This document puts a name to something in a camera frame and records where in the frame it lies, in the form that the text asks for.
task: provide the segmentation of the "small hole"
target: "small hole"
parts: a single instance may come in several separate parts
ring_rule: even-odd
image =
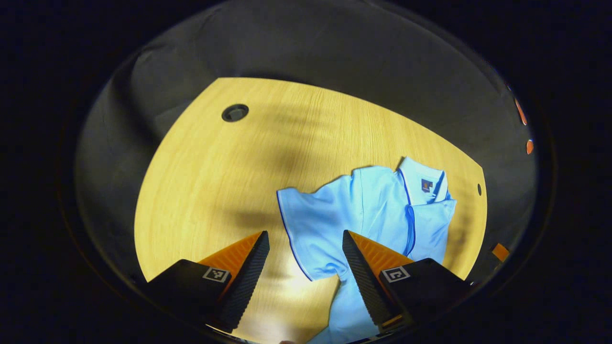
[[[226,122],[236,122],[244,118],[248,113],[248,106],[244,104],[235,104],[223,111],[221,118]]]

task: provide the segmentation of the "wooden table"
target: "wooden table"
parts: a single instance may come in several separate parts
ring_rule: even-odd
[[[237,103],[248,106],[248,115],[224,121],[223,110]],[[396,169],[405,155],[447,173],[457,208],[444,265],[465,279],[487,219],[484,175],[475,161],[425,127],[350,95],[287,81],[217,79],[172,126],[147,170],[135,217],[144,276],[151,280],[181,258],[199,261],[268,230],[266,265],[232,334],[305,342],[327,326],[338,278],[309,282],[301,272],[276,190],[314,192],[355,168]]]

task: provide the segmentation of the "shirt logo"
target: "shirt logo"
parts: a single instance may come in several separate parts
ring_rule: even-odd
[[[386,269],[382,272],[389,283],[397,282],[410,277],[410,274],[407,273],[402,266],[394,267],[393,269]]]
[[[428,193],[428,192],[430,192],[429,188],[433,186],[433,182],[421,179],[421,185],[422,185],[422,188],[423,188],[423,192],[427,192]]]
[[[227,278],[228,274],[229,274],[229,271],[227,270],[215,269],[214,267],[209,267],[206,273],[202,276],[202,278],[223,283],[225,282],[225,279]]]

